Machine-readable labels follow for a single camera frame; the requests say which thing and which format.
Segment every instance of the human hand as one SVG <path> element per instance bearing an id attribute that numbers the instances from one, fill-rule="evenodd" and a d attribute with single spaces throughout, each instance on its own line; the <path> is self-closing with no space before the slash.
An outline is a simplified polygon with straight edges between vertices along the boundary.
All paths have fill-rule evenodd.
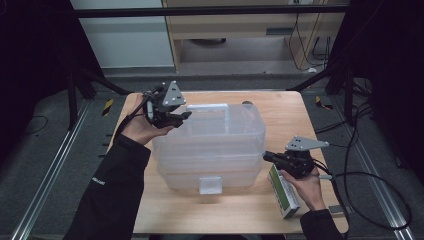
<path id="1" fill-rule="evenodd" d="M 311 211 L 326 209 L 322 198 L 321 182 L 318 169 L 315 167 L 312 172 L 304 178 L 295 179 L 284 170 L 280 170 L 281 175 L 296 188 L 299 197 L 305 201 Z"/>
<path id="2" fill-rule="evenodd" d="M 128 115 L 135 111 L 135 109 L 141 104 L 142 101 L 143 94 L 137 94 L 135 104 L 133 108 L 128 112 Z M 141 108 L 137 112 L 137 115 L 138 114 L 143 114 L 143 108 Z M 144 115 L 141 115 L 135 116 L 127 124 L 127 126 L 125 126 L 125 128 L 122 130 L 122 135 L 134 140 L 135 142 L 138 142 L 141 145 L 145 145 L 157 136 L 163 136 L 168 134 L 168 132 L 171 131 L 173 128 L 173 126 L 168 126 L 160 129 L 156 128 L 147 121 Z"/>

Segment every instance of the black sleeve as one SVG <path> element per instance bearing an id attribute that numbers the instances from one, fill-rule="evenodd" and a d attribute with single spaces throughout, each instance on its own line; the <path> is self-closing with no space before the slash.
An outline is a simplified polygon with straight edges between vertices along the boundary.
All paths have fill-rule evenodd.
<path id="1" fill-rule="evenodd" d="M 131 239 L 149 157 L 149 149 L 119 136 L 85 190 L 64 239 Z"/>
<path id="2" fill-rule="evenodd" d="M 328 209 L 305 213 L 300 218 L 300 224 L 308 240 L 343 239 Z"/>

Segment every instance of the metal bracket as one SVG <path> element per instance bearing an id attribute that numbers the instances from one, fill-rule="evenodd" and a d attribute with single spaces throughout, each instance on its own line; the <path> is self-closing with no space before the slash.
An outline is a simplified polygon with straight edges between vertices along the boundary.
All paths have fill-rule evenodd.
<path id="1" fill-rule="evenodd" d="M 287 144 L 286 150 L 307 151 L 314 148 L 324 148 L 328 146 L 330 146 L 328 142 L 294 136 L 294 138 Z"/>
<path id="2" fill-rule="evenodd" d="M 176 106 L 183 105 L 186 103 L 180 89 L 178 88 L 176 81 L 172 81 L 169 84 L 168 91 L 166 92 L 165 98 L 163 99 L 163 106 Z"/>

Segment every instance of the green box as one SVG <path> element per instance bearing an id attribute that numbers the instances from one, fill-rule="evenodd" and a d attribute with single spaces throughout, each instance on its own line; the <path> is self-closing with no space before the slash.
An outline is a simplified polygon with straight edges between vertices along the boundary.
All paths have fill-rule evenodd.
<path id="1" fill-rule="evenodd" d="M 268 179 L 274 188 L 283 218 L 292 217 L 300 208 L 292 185 L 281 176 L 280 171 L 277 170 L 275 165 L 272 165 L 271 170 L 269 170 Z"/>

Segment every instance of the black curtain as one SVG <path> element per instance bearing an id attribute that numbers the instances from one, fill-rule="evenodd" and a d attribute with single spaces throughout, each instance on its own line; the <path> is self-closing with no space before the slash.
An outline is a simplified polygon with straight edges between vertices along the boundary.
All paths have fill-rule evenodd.
<path id="1" fill-rule="evenodd" d="M 69 0 L 6 0 L 0 5 L 0 165 L 37 102 L 67 89 L 70 72 L 84 68 L 104 78 L 79 20 L 53 14 L 66 10 L 73 10 Z M 89 86 L 92 81 L 78 74 L 75 80 Z"/>
<path id="2" fill-rule="evenodd" d="M 344 87 L 347 68 L 353 77 L 369 79 L 370 102 L 400 165 L 424 184 L 424 2 L 352 0 L 352 5 L 357 8 L 346 14 L 331 53 L 330 61 L 341 64 L 327 91 Z"/>

